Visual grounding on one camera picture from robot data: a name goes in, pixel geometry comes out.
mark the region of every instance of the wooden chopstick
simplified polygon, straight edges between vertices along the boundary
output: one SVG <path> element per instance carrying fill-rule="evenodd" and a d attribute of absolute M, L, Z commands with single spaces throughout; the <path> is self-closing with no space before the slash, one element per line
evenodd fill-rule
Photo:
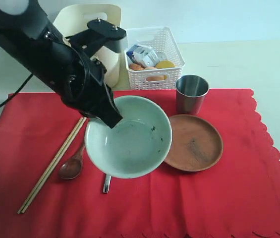
<path fill-rule="evenodd" d="M 28 197 L 26 198 L 26 200 L 24 201 L 24 203 L 20 207 L 20 209 L 17 211 L 18 214 L 24 213 L 26 211 L 26 209 L 31 205 L 34 198 L 36 197 L 38 192 L 41 190 L 44 183 L 46 182 L 48 177 L 51 175 L 51 173 L 53 172 L 53 170 L 57 166 L 58 162 L 61 160 L 62 156 L 64 155 L 64 153 L 66 152 L 66 150 L 68 149 L 68 147 L 70 146 L 70 144 L 72 143 L 72 141 L 74 140 L 76 135 L 78 134 L 79 130 L 83 126 L 86 119 L 87 118 L 80 118 L 79 119 L 78 123 L 76 124 L 74 129 L 71 131 L 68 138 L 64 141 L 63 145 L 61 146 L 59 151 L 56 153 L 55 157 L 53 158 L 53 160 L 51 161 L 49 166 L 46 168 L 46 170 L 44 171 L 44 173 L 42 174 L 40 179 L 35 184 L 32 191 L 30 192 L 30 194 L 28 195 Z"/>

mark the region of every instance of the food items in basket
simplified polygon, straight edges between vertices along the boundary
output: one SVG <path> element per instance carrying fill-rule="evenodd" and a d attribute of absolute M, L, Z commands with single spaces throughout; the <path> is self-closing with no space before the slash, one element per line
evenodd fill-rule
<path fill-rule="evenodd" d="M 157 69 L 155 67 L 146 67 L 144 70 L 154 70 Z M 146 78 L 146 81 L 153 82 L 153 81 L 162 81 L 164 80 L 163 75 L 156 75 L 156 76 L 150 76 Z"/>
<path fill-rule="evenodd" d="M 163 60 L 161 62 L 159 62 L 155 68 L 158 69 L 162 69 L 162 68 L 175 68 L 175 64 L 173 64 L 171 61 L 169 60 Z"/>
<path fill-rule="evenodd" d="M 129 68 L 130 68 L 131 70 L 134 70 L 134 71 L 144 70 L 144 68 L 143 68 L 142 66 L 140 66 L 140 65 L 138 65 L 138 64 L 136 64 L 136 63 L 131 63 L 131 64 L 129 65 Z"/>
<path fill-rule="evenodd" d="M 160 62 L 159 57 L 150 46 L 136 44 L 126 54 L 133 63 L 139 64 L 144 68 L 155 66 Z"/>

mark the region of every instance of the white wall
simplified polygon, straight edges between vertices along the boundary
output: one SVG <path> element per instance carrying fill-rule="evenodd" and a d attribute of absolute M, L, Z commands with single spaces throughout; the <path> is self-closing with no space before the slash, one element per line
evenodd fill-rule
<path fill-rule="evenodd" d="M 122 8 L 122 27 L 165 25 L 179 43 L 280 39 L 280 0 L 39 0 L 54 20 L 75 3 Z"/>

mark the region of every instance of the metal utensil handle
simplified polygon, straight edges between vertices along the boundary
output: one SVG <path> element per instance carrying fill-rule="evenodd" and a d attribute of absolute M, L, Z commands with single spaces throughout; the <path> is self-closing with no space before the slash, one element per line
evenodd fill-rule
<path fill-rule="evenodd" d="M 110 181 L 111 181 L 111 176 L 106 175 L 103 193 L 108 193 L 109 192 Z"/>

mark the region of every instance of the bowl rim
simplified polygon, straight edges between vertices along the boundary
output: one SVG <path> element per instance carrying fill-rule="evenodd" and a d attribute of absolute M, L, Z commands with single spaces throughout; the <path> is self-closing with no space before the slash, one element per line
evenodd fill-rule
<path fill-rule="evenodd" d="M 107 175 L 110 175 L 112 177 L 116 177 L 116 178 L 124 178 L 124 179 L 133 179 L 133 178 L 138 178 L 144 175 L 149 174 L 150 172 L 154 171 L 158 166 L 160 166 L 163 161 L 165 160 L 166 156 L 168 155 L 168 152 L 170 150 L 171 147 L 171 143 L 172 143 L 172 128 L 171 128 L 171 124 L 169 121 L 169 118 L 167 116 L 167 114 L 164 112 L 164 110 L 155 102 L 153 102 L 152 100 L 145 98 L 145 97 L 141 97 L 141 96 L 133 96 L 133 95 L 125 95 L 125 96 L 120 96 L 120 97 L 116 97 L 114 100 L 121 100 L 124 98 L 138 98 L 140 100 L 149 102 L 151 104 L 153 104 L 160 112 L 162 112 L 162 114 L 164 115 L 165 119 L 167 119 L 167 124 L 168 124 L 168 136 L 170 138 L 168 145 L 167 145 L 167 149 L 163 152 L 160 153 L 160 159 L 157 160 L 157 162 L 154 164 L 154 166 L 149 167 L 146 170 L 143 170 L 141 172 L 137 172 L 137 173 L 133 173 L 133 174 L 126 174 L 126 173 L 112 173 L 110 171 L 105 171 L 103 170 L 103 168 L 99 167 L 99 164 L 97 164 L 97 162 L 92 158 L 92 156 L 90 155 L 92 152 L 90 149 L 88 149 L 88 133 L 90 131 L 91 126 L 95 123 L 95 122 L 100 122 L 100 119 L 97 118 L 90 118 L 88 121 L 88 124 L 86 126 L 86 130 L 85 130 L 85 135 L 84 135 L 84 141 L 85 141 L 85 148 L 88 154 L 89 159 L 91 160 L 91 162 L 102 172 L 104 172 Z"/>

